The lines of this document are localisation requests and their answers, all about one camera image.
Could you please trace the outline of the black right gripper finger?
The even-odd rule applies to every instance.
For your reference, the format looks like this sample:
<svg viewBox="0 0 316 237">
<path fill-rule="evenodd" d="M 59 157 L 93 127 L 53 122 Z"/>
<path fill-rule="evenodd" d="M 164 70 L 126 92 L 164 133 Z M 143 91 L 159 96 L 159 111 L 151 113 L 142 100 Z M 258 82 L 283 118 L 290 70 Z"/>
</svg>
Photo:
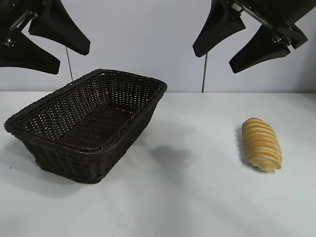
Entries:
<svg viewBox="0 0 316 237">
<path fill-rule="evenodd" d="M 290 54 L 287 45 L 273 42 L 274 33 L 262 25 L 252 39 L 229 61 L 236 74 L 256 64 Z"/>
<path fill-rule="evenodd" d="M 207 20 L 193 44 L 197 57 L 202 57 L 231 35 L 246 29 L 242 8 L 233 8 L 233 0 L 213 0 Z"/>
</svg>

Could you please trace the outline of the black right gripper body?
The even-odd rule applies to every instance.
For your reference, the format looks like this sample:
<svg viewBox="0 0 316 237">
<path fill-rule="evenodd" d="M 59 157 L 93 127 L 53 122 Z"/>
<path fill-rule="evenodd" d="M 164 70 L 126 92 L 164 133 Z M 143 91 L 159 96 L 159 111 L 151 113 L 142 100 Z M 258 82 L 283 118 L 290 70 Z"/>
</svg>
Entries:
<svg viewBox="0 0 316 237">
<path fill-rule="evenodd" d="M 316 7 L 314 0 L 235 0 L 233 3 L 264 27 L 265 47 L 297 49 L 308 41 L 296 22 Z"/>
</svg>

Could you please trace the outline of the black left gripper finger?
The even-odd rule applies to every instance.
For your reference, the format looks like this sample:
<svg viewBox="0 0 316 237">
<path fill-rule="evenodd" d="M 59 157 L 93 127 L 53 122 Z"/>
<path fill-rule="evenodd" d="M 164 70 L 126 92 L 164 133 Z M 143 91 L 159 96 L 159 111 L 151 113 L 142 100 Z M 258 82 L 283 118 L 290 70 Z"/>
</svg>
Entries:
<svg viewBox="0 0 316 237">
<path fill-rule="evenodd" d="M 38 17 L 31 21 L 29 33 L 58 42 L 81 55 L 90 51 L 90 40 L 74 23 L 60 0 L 41 2 Z"/>
<path fill-rule="evenodd" d="M 0 66 L 26 68 L 56 75 L 59 73 L 60 60 L 40 48 L 23 33 L 13 37 L 1 30 Z"/>
</svg>

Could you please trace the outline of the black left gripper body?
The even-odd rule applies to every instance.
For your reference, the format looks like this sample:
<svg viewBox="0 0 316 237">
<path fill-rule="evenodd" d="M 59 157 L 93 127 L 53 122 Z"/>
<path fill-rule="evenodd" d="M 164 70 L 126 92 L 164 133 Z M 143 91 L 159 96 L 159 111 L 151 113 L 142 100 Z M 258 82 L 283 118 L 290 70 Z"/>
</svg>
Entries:
<svg viewBox="0 0 316 237">
<path fill-rule="evenodd" d="M 14 47 L 21 39 L 29 40 L 23 29 L 38 22 L 51 7 L 52 0 L 2 0 L 0 2 L 0 46 Z"/>
</svg>

